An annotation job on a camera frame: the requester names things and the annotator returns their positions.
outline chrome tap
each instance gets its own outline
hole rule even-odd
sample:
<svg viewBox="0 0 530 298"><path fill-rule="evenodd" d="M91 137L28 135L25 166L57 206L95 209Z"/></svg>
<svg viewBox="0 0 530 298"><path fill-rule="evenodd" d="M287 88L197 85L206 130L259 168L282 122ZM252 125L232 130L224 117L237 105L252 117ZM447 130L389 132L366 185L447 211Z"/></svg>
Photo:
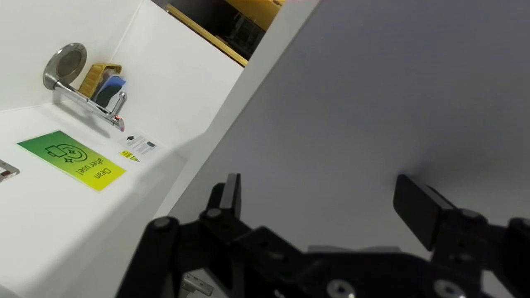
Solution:
<svg viewBox="0 0 530 298"><path fill-rule="evenodd" d="M48 62L43 84L48 90L63 92L68 98L80 103L85 110L91 112L98 118L111 123L120 132L124 132L126 125L120 118L120 112L124 107L128 95L126 92L118 93L116 105L111 112L106 107L95 103L85 95L78 93L70 87L70 84L81 74L86 64L86 49L81 44L70 44L57 52Z"/></svg>

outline white countertop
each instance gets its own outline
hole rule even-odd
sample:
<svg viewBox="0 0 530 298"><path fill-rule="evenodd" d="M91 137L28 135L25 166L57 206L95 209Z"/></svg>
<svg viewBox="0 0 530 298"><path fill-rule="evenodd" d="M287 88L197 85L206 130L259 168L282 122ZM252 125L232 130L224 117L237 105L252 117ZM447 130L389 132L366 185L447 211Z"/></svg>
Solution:
<svg viewBox="0 0 530 298"><path fill-rule="evenodd" d="M186 148L209 128L242 74L189 29L148 9L129 29L118 60L129 70L126 127L158 145L149 160L123 158L115 128L86 125L52 102L0 112L0 160L20 170L0 185L2 298L115 297L138 237L187 161ZM141 52L149 47L154 55ZM168 57L176 47L179 57ZM17 145L53 132L126 175L96 193Z"/></svg>

